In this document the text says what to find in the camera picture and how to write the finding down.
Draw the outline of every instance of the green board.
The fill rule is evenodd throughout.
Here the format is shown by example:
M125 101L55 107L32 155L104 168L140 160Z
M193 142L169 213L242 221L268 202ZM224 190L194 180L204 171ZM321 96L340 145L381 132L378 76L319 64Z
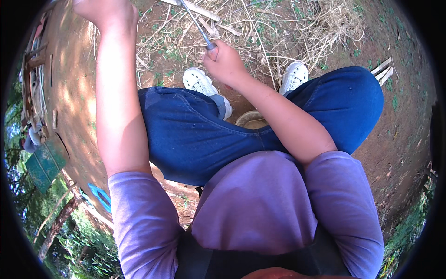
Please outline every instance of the green board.
M34 185L44 194L68 161L65 146L59 136L55 135L44 142L25 165Z

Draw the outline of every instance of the dirt ground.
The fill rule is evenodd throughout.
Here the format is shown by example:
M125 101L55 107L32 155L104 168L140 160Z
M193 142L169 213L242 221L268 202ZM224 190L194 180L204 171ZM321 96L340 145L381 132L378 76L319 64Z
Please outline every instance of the dirt ground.
M134 3L142 11L152 7L150 20L153 22L161 22L160 16L165 18L166 4L141 0ZM365 38L355 44L347 42L347 48L339 45L328 56L329 68L313 74L319 76L352 65L375 68L378 61L393 58L392 66L396 72L392 76L392 84L383 85L385 104L381 118L353 154L364 166L387 236L410 205L411 197L421 189L420 173L429 162L430 106L435 99L435 88L426 53L400 9L391 1L363 0L360 3L367 23ZM45 77L50 74L46 65L49 65L50 54L53 54L53 87L45 79L44 91L48 111L57 108L59 112L59 125L54 132L60 135L70 155L67 172L91 197L98 211L111 220L111 215L87 186L87 183L93 183L108 192L107 175L96 143L96 62L93 44L90 42L88 22L75 15L71 6L69 0L60 1L48 19L43 37L43 43L48 42ZM151 28L151 21L146 26L140 26L138 35ZM174 61L166 60L162 55L154 55L154 60L158 64L157 72L173 70L169 77L163 77L164 86L183 87L184 69L179 69ZM260 79L268 82L267 77ZM141 85L156 85L154 71L142 73ZM214 85L234 108L228 121L234 123L241 114L254 109L239 93L226 89L216 81ZM46 122L51 121L52 115L49 113ZM163 179L162 173L155 166L152 167L155 177L175 204L180 223L186 227L198 204L197 192L194 187Z

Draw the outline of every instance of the blue jeans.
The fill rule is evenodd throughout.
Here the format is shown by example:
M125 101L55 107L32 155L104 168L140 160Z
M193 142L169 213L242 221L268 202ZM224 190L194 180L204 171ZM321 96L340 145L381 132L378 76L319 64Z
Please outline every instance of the blue jeans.
M150 160L168 180L204 186L222 167L247 154L288 153L271 127L252 130L223 121L215 102L199 92L151 87L138 93ZM286 98L322 123L338 150L348 154L369 135L384 106L380 85L361 67L309 80Z

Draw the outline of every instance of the orange handle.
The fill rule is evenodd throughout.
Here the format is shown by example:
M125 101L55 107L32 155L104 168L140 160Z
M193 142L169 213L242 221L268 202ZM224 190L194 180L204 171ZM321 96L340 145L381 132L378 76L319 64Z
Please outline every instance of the orange handle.
M219 48L215 43L206 46L207 55L212 61L217 61L217 55L219 54Z

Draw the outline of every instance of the metal rod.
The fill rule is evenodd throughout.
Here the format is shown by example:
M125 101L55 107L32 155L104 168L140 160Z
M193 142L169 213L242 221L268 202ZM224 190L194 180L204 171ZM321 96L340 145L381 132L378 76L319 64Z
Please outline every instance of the metal rod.
M206 34L204 33L203 29L201 28L201 26L198 24L197 20L195 19L194 15L192 14L192 12L189 10L189 8L186 6L186 4L184 3L183 0L180 0L181 4L183 5L183 7L186 9L186 11L189 13L190 17L192 18L192 20L194 21L194 23L196 24L196 26L198 27L198 30L200 31L201 35L203 36L204 40L206 41L206 44L210 45L211 42L209 41L209 39L207 38Z

